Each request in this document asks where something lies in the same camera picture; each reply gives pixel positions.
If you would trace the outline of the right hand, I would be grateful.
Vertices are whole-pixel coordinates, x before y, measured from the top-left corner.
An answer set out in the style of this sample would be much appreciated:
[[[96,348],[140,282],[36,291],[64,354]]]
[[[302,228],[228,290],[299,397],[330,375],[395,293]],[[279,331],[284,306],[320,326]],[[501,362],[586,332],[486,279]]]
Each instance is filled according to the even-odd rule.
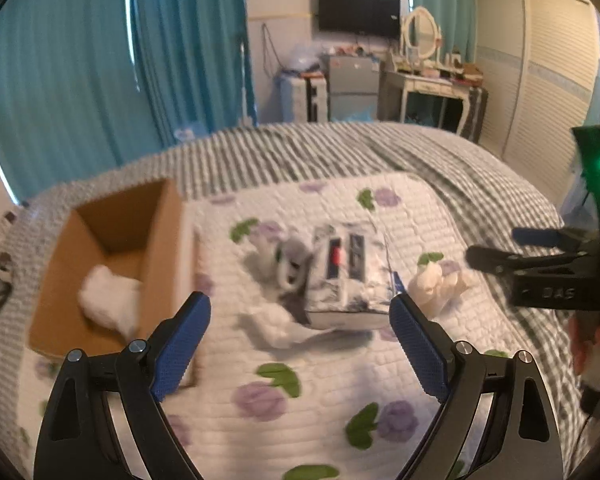
[[[581,324],[573,315],[568,323],[568,334],[574,372],[588,388],[600,392],[600,326],[593,339],[586,340]]]

